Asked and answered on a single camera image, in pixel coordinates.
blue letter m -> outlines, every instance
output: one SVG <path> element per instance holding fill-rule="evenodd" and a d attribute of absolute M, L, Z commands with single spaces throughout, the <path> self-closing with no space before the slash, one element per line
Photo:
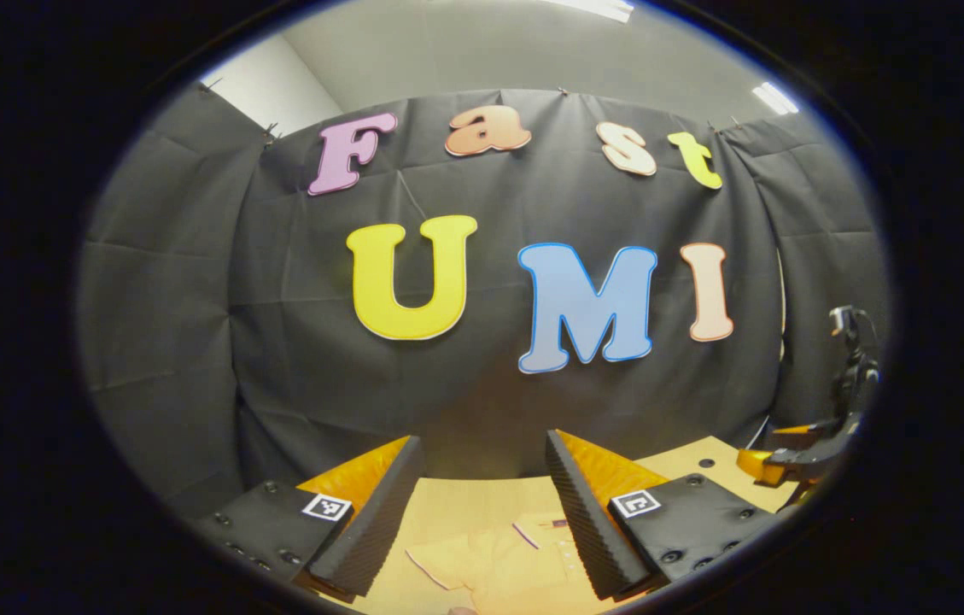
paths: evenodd
<path fill-rule="evenodd" d="M 560 343 L 561 323 L 582 363 L 595 357 L 611 322 L 614 332 L 603 347 L 604 359 L 639 359 L 652 350 L 649 283 L 657 268 L 652 250 L 619 249 L 599 292 L 568 245 L 529 245 L 520 250 L 520 266 L 531 272 L 535 284 L 531 351 L 520 357 L 520 371 L 552 372 L 567 365 L 569 354 Z"/>

yellow letter u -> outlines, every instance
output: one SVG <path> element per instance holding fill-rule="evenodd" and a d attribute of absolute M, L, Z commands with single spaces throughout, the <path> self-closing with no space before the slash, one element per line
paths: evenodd
<path fill-rule="evenodd" d="M 430 339 L 459 322 L 466 307 L 466 238 L 477 230 L 469 215 L 426 220 L 420 234 L 432 240 L 432 299 L 402 307 L 394 297 L 394 246 L 406 231 L 373 225 L 349 234 L 353 251 L 353 307 L 368 330 L 387 339 Z"/>

